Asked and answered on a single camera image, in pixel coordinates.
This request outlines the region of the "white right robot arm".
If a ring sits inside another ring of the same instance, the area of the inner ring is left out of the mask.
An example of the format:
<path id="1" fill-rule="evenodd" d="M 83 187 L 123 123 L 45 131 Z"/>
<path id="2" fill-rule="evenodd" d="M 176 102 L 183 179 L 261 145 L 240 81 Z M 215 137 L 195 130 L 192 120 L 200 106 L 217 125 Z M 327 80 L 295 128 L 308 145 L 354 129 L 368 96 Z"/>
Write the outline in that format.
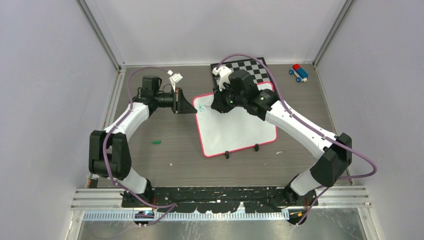
<path id="1" fill-rule="evenodd" d="M 317 159 L 284 188 L 284 196 L 291 205 L 299 205 L 306 194 L 320 186 L 332 187 L 352 163 L 352 153 L 347 150 L 352 146 L 350 136 L 320 130 L 280 100 L 275 91 L 259 89 L 246 70 L 232 71 L 222 66 L 214 68 L 212 75 L 218 78 L 218 85 L 213 89 L 213 110 L 226 114 L 243 108 L 248 114 L 285 131 Z"/>

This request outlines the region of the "red-framed whiteboard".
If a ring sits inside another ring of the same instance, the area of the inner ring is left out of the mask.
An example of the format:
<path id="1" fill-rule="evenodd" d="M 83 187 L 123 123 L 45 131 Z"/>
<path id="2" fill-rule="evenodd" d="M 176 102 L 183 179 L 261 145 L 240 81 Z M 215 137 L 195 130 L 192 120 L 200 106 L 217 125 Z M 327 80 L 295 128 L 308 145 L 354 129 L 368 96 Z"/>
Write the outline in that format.
<path id="1" fill-rule="evenodd" d="M 214 95 L 198 95 L 192 100 L 197 110 L 195 122 L 202 154 L 207 158 L 254 148 L 275 142 L 278 129 L 273 124 L 250 115 L 242 107 L 228 113 L 219 113 L 211 107 Z"/>

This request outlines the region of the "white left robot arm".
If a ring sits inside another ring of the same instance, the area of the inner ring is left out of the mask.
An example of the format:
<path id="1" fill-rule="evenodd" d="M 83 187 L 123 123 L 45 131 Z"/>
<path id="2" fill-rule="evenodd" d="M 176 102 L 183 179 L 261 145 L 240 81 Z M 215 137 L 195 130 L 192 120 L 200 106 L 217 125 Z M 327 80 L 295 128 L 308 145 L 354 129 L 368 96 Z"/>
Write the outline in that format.
<path id="1" fill-rule="evenodd" d="M 173 87 L 169 92 L 160 90 L 162 79 L 158 76 L 144 76 L 141 83 L 126 111 L 104 130 L 90 134 L 88 169 L 91 174 L 112 179 L 134 192 L 135 202 L 148 207 L 154 199 L 151 183 L 132 168 L 128 141 L 158 108 L 171 109 L 174 114 L 195 114 L 197 110 L 181 88 Z"/>

